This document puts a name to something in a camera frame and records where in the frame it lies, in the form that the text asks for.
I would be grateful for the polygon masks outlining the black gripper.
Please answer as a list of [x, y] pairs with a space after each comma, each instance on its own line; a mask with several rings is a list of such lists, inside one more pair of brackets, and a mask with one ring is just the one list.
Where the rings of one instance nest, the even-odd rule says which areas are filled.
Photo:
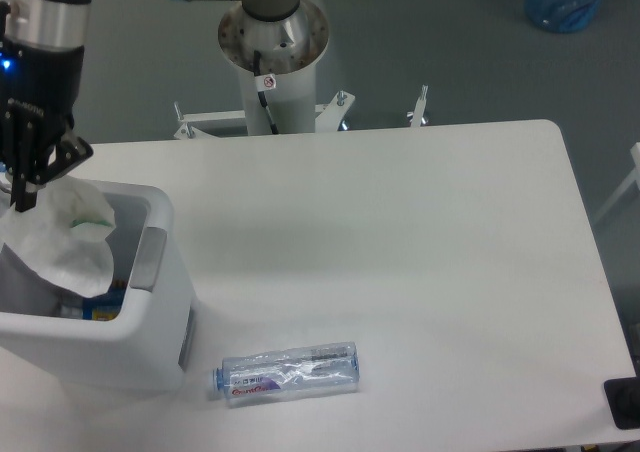
[[[69, 126], [84, 51], [84, 47], [41, 49], [2, 39], [1, 156], [17, 212], [34, 208], [41, 188], [94, 154], [91, 145]], [[51, 137], [60, 138], [53, 143]]]

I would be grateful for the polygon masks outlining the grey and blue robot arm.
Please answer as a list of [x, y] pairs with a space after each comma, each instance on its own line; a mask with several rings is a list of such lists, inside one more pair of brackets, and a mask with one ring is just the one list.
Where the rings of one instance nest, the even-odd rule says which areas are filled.
[[[223, 0], [179, 0], [223, 1]], [[229, 0], [252, 18], [276, 22], [300, 0]], [[39, 190], [89, 159], [74, 133], [92, 0], [1, 0], [1, 161], [10, 203], [33, 209]]]

